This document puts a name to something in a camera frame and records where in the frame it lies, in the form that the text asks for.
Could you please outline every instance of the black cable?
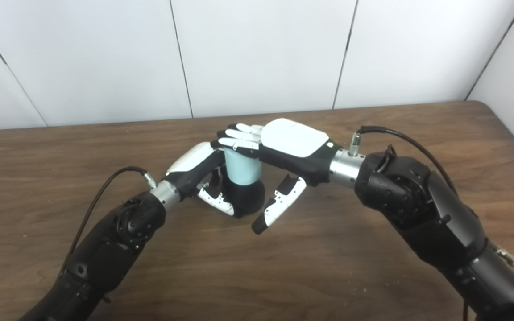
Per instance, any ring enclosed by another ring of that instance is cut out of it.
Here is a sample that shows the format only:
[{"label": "black cable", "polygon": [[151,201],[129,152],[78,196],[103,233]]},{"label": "black cable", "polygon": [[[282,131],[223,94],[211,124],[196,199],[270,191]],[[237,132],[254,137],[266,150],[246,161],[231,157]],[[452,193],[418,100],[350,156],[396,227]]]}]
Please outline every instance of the black cable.
[{"label": "black cable", "polygon": [[469,305],[467,304],[466,301],[463,301],[463,321],[467,321],[468,314],[469,314]]},{"label": "black cable", "polygon": [[84,230],[84,226],[86,226],[86,223],[88,222],[88,218],[90,218],[90,214],[92,214],[92,210],[96,206],[96,203],[98,203],[98,199],[100,199],[100,197],[102,196],[102,193],[104,193],[104,190],[106,189],[106,187],[108,187],[108,185],[110,185],[110,183],[118,175],[120,175],[121,173],[124,173],[126,171],[136,171],[136,172],[141,173],[141,175],[145,175],[146,173],[148,173],[147,170],[145,170],[145,169],[143,169],[141,167],[128,166],[128,167],[124,167],[122,169],[119,169],[116,172],[114,172],[112,175],[110,175],[110,177],[104,182],[104,184],[98,190],[98,193],[96,193],[96,196],[94,196],[94,199],[92,200],[92,202],[88,206],[86,214],[84,214],[84,218],[82,219],[82,222],[80,223],[80,227],[79,227],[79,229],[77,231],[77,234],[75,235],[75,238],[73,239],[73,243],[71,244],[71,247],[69,248],[69,252],[67,253],[65,261],[63,262],[63,266],[61,266],[61,269],[59,270],[59,276],[57,276],[57,278],[61,277],[63,272],[65,272],[65,268],[67,266],[67,260],[69,260],[69,256],[71,256],[71,254],[74,252],[75,248],[77,247],[78,240],[80,239],[80,236],[82,235],[82,232]]},{"label": "black cable", "polygon": [[406,134],[402,134],[401,132],[398,132],[396,130],[392,130],[389,128],[381,127],[381,126],[361,126],[359,130],[356,131],[358,134],[365,134],[368,132],[381,132],[384,134],[390,134],[397,136],[399,138],[402,138],[402,140],[407,141],[408,143],[414,145],[422,154],[426,155],[427,158],[430,159],[432,163],[434,163],[434,166],[439,170],[439,173],[441,173],[441,176],[443,176],[443,179],[445,180],[445,183],[449,186],[451,191],[457,195],[457,190],[455,189],[455,186],[453,185],[453,182],[451,182],[451,178],[447,174],[447,172],[443,169],[443,166],[439,163],[439,161],[428,151],[422,144],[416,142],[413,138]]}]

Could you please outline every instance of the cable connector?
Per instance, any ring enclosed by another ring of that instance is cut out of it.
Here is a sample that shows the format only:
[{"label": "cable connector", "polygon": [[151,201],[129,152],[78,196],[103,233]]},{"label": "cable connector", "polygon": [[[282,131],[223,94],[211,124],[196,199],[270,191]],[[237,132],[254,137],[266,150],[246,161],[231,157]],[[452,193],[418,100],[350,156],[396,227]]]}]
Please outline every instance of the cable connector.
[{"label": "cable connector", "polygon": [[497,255],[500,256],[500,258],[502,258],[503,260],[505,260],[505,262],[508,265],[510,265],[514,268],[514,254],[511,254],[510,252],[508,252],[501,246],[498,246],[495,244],[494,244],[494,246],[495,246],[495,252],[497,253]]},{"label": "cable connector", "polygon": [[351,156],[358,156],[358,148],[360,147],[360,145],[361,135],[359,134],[359,132],[354,132],[354,134],[352,135],[352,140],[350,142],[349,154]]},{"label": "cable connector", "polygon": [[142,176],[146,180],[146,183],[148,183],[150,189],[155,189],[158,186],[156,181],[153,179],[152,175],[149,174],[149,172],[144,173]]}]

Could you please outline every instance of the wooden table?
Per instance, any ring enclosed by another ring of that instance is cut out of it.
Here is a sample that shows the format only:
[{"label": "wooden table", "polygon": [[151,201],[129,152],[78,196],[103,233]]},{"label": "wooden table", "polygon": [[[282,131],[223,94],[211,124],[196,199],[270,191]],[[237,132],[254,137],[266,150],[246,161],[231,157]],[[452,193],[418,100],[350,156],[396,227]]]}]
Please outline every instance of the wooden table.
[{"label": "wooden table", "polygon": [[[341,144],[361,124],[409,134],[450,173],[491,239],[514,252],[514,138],[477,102],[421,104],[221,118],[0,131],[0,320],[17,319],[53,284],[80,220],[116,169],[161,177],[194,144],[227,124],[279,117],[327,132]],[[361,152],[394,144],[363,138]],[[272,193],[284,172],[264,166]],[[90,226],[145,190],[135,174],[115,180]],[[408,248],[383,216],[337,185],[309,188],[260,236],[256,215],[233,219],[199,199],[167,215],[92,320],[459,320],[461,299]]]}]

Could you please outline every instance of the robotic arm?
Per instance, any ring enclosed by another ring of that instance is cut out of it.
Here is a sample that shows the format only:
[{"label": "robotic arm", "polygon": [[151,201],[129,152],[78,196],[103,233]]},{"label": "robotic arm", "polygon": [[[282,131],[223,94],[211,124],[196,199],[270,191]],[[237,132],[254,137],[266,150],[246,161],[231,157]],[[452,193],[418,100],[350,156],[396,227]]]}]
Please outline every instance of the robotic arm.
[{"label": "robotic arm", "polygon": [[218,133],[214,145],[298,175],[287,176],[277,188],[253,223],[257,234],[280,217],[306,185],[343,185],[354,189],[363,205],[382,213],[418,257],[445,276],[478,319],[514,320],[514,273],[501,260],[514,266],[514,255],[489,241],[478,216],[446,181],[416,159],[397,156],[392,146],[385,152],[358,154],[364,132],[387,128],[362,128],[348,150],[324,132],[287,119],[270,122],[260,137],[249,141],[240,134],[246,128],[231,125]]},{"label": "robotic arm", "polygon": [[166,213],[186,197],[198,195],[198,184],[223,166],[223,152],[210,143],[194,146],[178,159],[151,191],[139,193],[102,218],[67,257],[53,288],[20,321],[83,321],[105,295],[116,289],[140,256]]}]

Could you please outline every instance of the silver connector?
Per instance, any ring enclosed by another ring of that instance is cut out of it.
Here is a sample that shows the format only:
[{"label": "silver connector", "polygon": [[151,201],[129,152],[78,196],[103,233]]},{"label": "silver connector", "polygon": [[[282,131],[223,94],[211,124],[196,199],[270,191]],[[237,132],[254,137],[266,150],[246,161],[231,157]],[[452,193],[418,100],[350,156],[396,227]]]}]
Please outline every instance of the silver connector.
[{"label": "silver connector", "polygon": [[148,186],[150,187],[150,189],[155,189],[158,186],[156,184],[156,181],[153,179],[152,175],[150,175],[149,173],[145,173],[143,176],[144,176],[144,179],[146,180],[146,183],[148,183]]},{"label": "silver connector", "polygon": [[340,149],[330,163],[328,179],[332,183],[354,189],[358,172],[360,171],[364,155],[356,153],[355,156],[351,152]]},{"label": "silver connector", "polygon": [[180,202],[178,189],[169,181],[161,181],[158,186],[150,192],[159,199],[166,211]]},{"label": "silver connector", "polygon": [[500,256],[505,262],[514,267],[514,254],[511,254],[501,246],[495,245],[495,252],[497,252],[497,255]]},{"label": "silver connector", "polygon": [[349,149],[351,156],[358,155],[358,148],[360,147],[360,145],[361,145],[361,135],[358,134],[357,132],[354,132],[354,134],[352,135],[352,140],[350,142],[350,149]]}]

